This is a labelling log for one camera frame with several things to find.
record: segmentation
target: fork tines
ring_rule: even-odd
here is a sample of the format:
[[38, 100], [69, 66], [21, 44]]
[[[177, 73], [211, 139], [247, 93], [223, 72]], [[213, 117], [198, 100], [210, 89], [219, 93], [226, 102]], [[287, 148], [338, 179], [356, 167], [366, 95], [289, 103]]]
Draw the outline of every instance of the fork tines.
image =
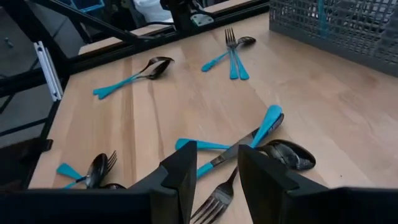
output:
[[118, 157], [116, 155], [116, 151], [113, 151], [111, 157], [108, 159], [108, 165], [107, 165], [107, 171], [106, 173], [110, 172], [110, 170], [113, 168], [114, 164], [116, 163]]
[[219, 199], [220, 195], [218, 189], [216, 189], [210, 197], [206, 200], [203, 205], [201, 205], [198, 210], [192, 215], [191, 220], [199, 215], [199, 217], [194, 221], [194, 223], [201, 220], [200, 224], [205, 223], [209, 218], [211, 218], [207, 224], [213, 223], [217, 220], [227, 209], [228, 204], [223, 203]]
[[236, 45], [234, 30], [232, 28], [225, 29], [225, 42], [228, 47], [234, 47]]

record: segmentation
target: wood grain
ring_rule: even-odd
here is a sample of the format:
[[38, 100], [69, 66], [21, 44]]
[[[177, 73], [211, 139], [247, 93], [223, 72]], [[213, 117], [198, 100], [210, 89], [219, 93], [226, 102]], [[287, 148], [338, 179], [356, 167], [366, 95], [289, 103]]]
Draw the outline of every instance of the wood grain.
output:
[[[222, 54], [224, 27], [167, 44], [70, 78], [31, 188], [62, 187], [55, 173], [67, 162], [84, 174], [95, 155], [116, 150], [108, 182], [130, 186], [174, 152], [178, 138], [232, 144], [262, 121], [267, 107], [281, 105], [282, 126], [269, 138], [294, 141], [317, 158], [304, 176], [328, 187], [395, 187], [398, 184], [398, 79], [268, 30], [268, 14], [231, 24], [236, 36], [257, 39], [241, 49], [247, 81], [229, 77], [224, 61], [200, 71]], [[125, 86], [104, 100], [95, 88], [112, 85], [155, 56], [175, 63], [167, 77]], [[199, 152], [198, 166], [219, 152]], [[235, 163], [197, 183], [193, 208], [228, 178]], [[239, 179], [235, 198], [220, 223], [250, 223]]]

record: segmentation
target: utensil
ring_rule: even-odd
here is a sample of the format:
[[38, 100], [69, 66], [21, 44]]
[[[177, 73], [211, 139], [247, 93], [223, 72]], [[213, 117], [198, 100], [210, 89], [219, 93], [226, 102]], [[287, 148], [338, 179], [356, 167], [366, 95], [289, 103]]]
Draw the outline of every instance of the utensil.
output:
[[[141, 75], [140, 74], [142, 72], [144, 72], [147, 68], [149, 68], [151, 65], [157, 63], [157, 62], [161, 62], [163, 61], [161, 64], [159, 64], [158, 66], [156, 66], [153, 71], [150, 72], [149, 75]], [[138, 73], [130, 76], [129, 78], [115, 84], [115, 85], [111, 85], [111, 86], [107, 86], [107, 87], [103, 87], [103, 88], [97, 88], [95, 90], [93, 90], [93, 94], [94, 95], [98, 95], [98, 99], [102, 100], [103, 98], [107, 97], [109, 94], [113, 93], [115, 90], [121, 88], [122, 86], [124, 86], [125, 84], [131, 83], [139, 78], [147, 78], [150, 80], [155, 80], [158, 79], [161, 74], [164, 72], [164, 70], [166, 70], [166, 68], [170, 65], [170, 62], [173, 62], [174, 59], [169, 58], [169, 57], [154, 57], [152, 59], [149, 60], [147, 66], [145, 66], [144, 69], [142, 69], [141, 71], [139, 71]]]
[[113, 151], [113, 153], [111, 154], [111, 157], [108, 159], [108, 163], [106, 166], [106, 174], [107, 175], [111, 169], [113, 168], [114, 164], [116, 163], [118, 157], [116, 155], [116, 151]]
[[192, 220], [195, 216], [202, 212], [194, 223], [196, 223], [206, 215], [200, 222], [200, 224], [202, 224], [207, 221], [212, 215], [214, 215], [213, 218], [211, 218], [211, 220], [209, 220], [209, 222], [207, 223], [211, 224], [225, 212], [234, 197], [233, 182], [237, 173], [238, 167], [235, 167], [228, 180], [217, 186], [216, 189], [214, 189], [214, 191], [207, 198], [205, 203], [203, 203], [203, 205], [201, 205], [198, 210], [191, 216]]
[[232, 51], [232, 54], [234, 55], [235, 59], [236, 59], [236, 63], [238, 64], [238, 74], [241, 80], [248, 80], [249, 74], [247, 73], [246, 69], [243, 66], [243, 63], [241, 61], [241, 59], [239, 58], [238, 52], [236, 51], [236, 39], [235, 39], [235, 35], [234, 35], [234, 30], [232, 28], [226, 29], [225, 30], [225, 35], [226, 38], [229, 40], [228, 42], [230, 42], [230, 48]]
[[317, 163], [311, 152], [304, 147], [283, 139], [272, 140], [260, 147], [259, 151], [265, 152], [270, 158], [278, 160], [293, 170], [309, 170]]
[[58, 167], [57, 173], [65, 175], [67, 177], [71, 177], [76, 180], [83, 177], [77, 171], [75, 171], [74, 168], [72, 168], [70, 165], [68, 165], [66, 163], [63, 163]]
[[[106, 173], [105, 173], [104, 177], [111, 171], [111, 169], [112, 169], [113, 166], [115, 165], [117, 159], [118, 159], [118, 157], [117, 157], [116, 151], [113, 151], [113, 153], [111, 154], [111, 157], [110, 157], [109, 159], [108, 159], [108, 157], [106, 157], [107, 163], [106, 163]], [[74, 181], [74, 182], [72, 182], [72, 183], [70, 183], [70, 184], [68, 185], [68, 186], [70, 186], [70, 187], [74, 186], [75, 184], [77, 184], [77, 183], [79, 183], [79, 182], [81, 182], [81, 181], [86, 180], [86, 178], [87, 178], [86, 176], [82, 177], [78, 172], [76, 172], [70, 165], [68, 165], [68, 164], [66, 164], [66, 163], [63, 163], [63, 164], [61, 164], [61, 165], [58, 167], [57, 173], [66, 175], [66, 176], [71, 177], [71, 178], [73, 178], [73, 179], [76, 179], [76, 181]]]
[[229, 55], [229, 78], [234, 80], [234, 79], [239, 78], [238, 71], [235, 67], [235, 59], [234, 59], [234, 52], [233, 52], [235, 43], [232, 41], [232, 39], [229, 38], [229, 35], [227, 34], [227, 30], [225, 30], [225, 43], [226, 43], [226, 48], [227, 48], [228, 55]]
[[[238, 44], [236, 45], [236, 47], [238, 47], [239, 45], [242, 45], [243, 47], [248, 47], [254, 43], [256, 43], [256, 40], [253, 37], [241, 37], [238, 39]], [[203, 72], [208, 72], [218, 62], [220, 62], [221, 59], [223, 59], [225, 57], [225, 55], [227, 55], [227, 54], [228, 54], [228, 51], [226, 51], [222, 55], [218, 56], [217, 58], [214, 58], [213, 60], [207, 62], [204, 66], [202, 66], [201, 70]]]
[[207, 174], [210, 170], [214, 169], [214, 167], [236, 157], [238, 155], [238, 147], [240, 144], [249, 144], [251, 142], [250, 147], [255, 148], [263, 138], [265, 138], [275, 128], [279, 127], [283, 118], [284, 115], [282, 113], [282, 108], [278, 105], [271, 105], [267, 110], [260, 128], [243, 137], [229, 149], [225, 150], [221, 155], [201, 166], [197, 170], [197, 179]]
[[91, 163], [87, 174], [77, 179], [76, 181], [66, 185], [64, 188], [69, 189], [75, 184], [84, 181], [88, 189], [98, 188], [101, 181], [106, 175], [106, 170], [108, 167], [108, 158], [105, 153], [101, 153], [95, 157], [94, 161]]
[[[183, 147], [183, 142], [196, 141], [197, 149], [225, 149], [225, 145], [199, 141], [196, 139], [179, 139], [176, 142], [175, 150], [179, 150]], [[315, 167], [317, 163], [315, 157], [306, 150], [304, 147], [299, 146], [294, 142], [283, 139], [275, 139], [263, 146], [255, 148], [257, 151], [265, 152], [270, 158], [276, 159], [282, 164], [286, 165], [289, 169], [303, 171], [309, 170]]]
[[[255, 137], [252, 138], [250, 147], [256, 147], [261, 139], [265, 138], [266, 135], [268, 135], [272, 130], [278, 127], [281, 124], [283, 117], [284, 115], [280, 106], [270, 106], [260, 128], [255, 134]], [[224, 214], [225, 210], [228, 208], [228, 205], [230, 205], [234, 197], [233, 181], [235, 179], [237, 171], [238, 167], [236, 166], [229, 179], [226, 182], [217, 186], [217, 188], [213, 191], [213, 193], [211, 193], [205, 203], [201, 205], [199, 209], [192, 215], [191, 219], [204, 210], [194, 223], [196, 223], [200, 220], [201, 217], [204, 217], [206, 215], [206, 217], [203, 218], [200, 224], [204, 223], [205, 221], [207, 221], [207, 219], [213, 216], [213, 218], [207, 223], [212, 224], [222, 214]]]
[[180, 138], [175, 143], [175, 150], [181, 149], [189, 141], [196, 141], [198, 149], [229, 149], [231, 147], [231, 146], [218, 144], [218, 143], [199, 141], [196, 139]]
[[111, 190], [126, 189], [125, 187], [123, 187], [122, 185], [117, 184], [117, 183], [109, 183], [104, 186], [100, 186], [99, 188], [100, 189], [111, 189]]

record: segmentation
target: blue plastic handle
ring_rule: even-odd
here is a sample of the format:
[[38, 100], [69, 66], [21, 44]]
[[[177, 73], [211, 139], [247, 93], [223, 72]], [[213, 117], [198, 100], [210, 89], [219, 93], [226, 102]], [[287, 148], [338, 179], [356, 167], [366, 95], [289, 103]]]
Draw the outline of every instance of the blue plastic handle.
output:
[[69, 189], [69, 188], [73, 187], [73, 186], [76, 185], [76, 184], [77, 184], [76, 182], [72, 182], [72, 183], [70, 183], [70, 184], [64, 186], [63, 188], [64, 188], [64, 189]]
[[264, 135], [268, 130], [272, 127], [276, 120], [278, 120], [279, 116], [282, 114], [282, 108], [278, 105], [271, 105], [267, 114], [264, 117], [264, 120], [261, 123], [261, 126], [253, 139], [253, 142], [250, 144], [250, 147], [255, 148], [260, 141], [264, 138]]
[[175, 150], [181, 149], [189, 141], [196, 141], [198, 149], [229, 149], [230, 148], [230, 146], [226, 146], [223, 144], [205, 142], [205, 141], [200, 141], [200, 140], [196, 140], [196, 139], [180, 138], [175, 143]]
[[212, 170], [213, 165], [208, 162], [205, 165], [201, 166], [198, 170], [197, 170], [197, 179], [199, 179], [200, 177], [202, 177], [203, 175], [207, 174], [207, 172], [209, 172], [210, 170]]
[[232, 80], [238, 79], [238, 71], [236, 70], [235, 67], [235, 60], [234, 60], [234, 54], [233, 51], [228, 49], [228, 53], [229, 53], [229, 63], [230, 63], [230, 68], [229, 68], [229, 78]]
[[217, 58], [214, 58], [213, 60], [207, 62], [202, 68], [201, 70], [203, 72], [208, 72], [211, 68], [213, 68], [223, 57], [225, 57], [225, 55], [228, 54], [228, 51], [223, 53], [222, 55], [218, 56]]
[[250, 78], [249, 74], [244, 68], [243, 63], [238, 56], [238, 52], [236, 50], [233, 50], [233, 52], [236, 57], [236, 62], [238, 63], [239, 77], [241, 78], [241, 80], [248, 80]]
[[97, 88], [95, 90], [93, 90], [93, 95], [98, 95], [98, 99], [102, 100], [103, 98], [107, 97], [108, 95], [110, 95], [111, 93], [113, 93], [115, 90], [121, 88], [122, 86], [124, 86], [125, 84], [131, 83], [132, 81], [134, 81], [135, 79], [137, 79], [137, 76], [140, 73], [137, 73], [135, 75], [132, 75], [131, 77], [115, 84], [115, 85], [111, 85], [111, 86], [107, 86], [107, 87], [102, 87], [102, 88]]
[[82, 178], [82, 176], [78, 172], [76, 172], [70, 165], [66, 163], [63, 163], [58, 167], [57, 173], [71, 177], [76, 180]]

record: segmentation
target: mesh basket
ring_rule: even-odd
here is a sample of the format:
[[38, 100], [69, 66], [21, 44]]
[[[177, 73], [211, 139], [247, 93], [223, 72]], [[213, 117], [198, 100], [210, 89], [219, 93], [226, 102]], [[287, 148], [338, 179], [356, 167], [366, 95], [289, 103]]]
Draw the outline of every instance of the mesh basket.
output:
[[397, 0], [270, 0], [269, 28], [398, 76]]

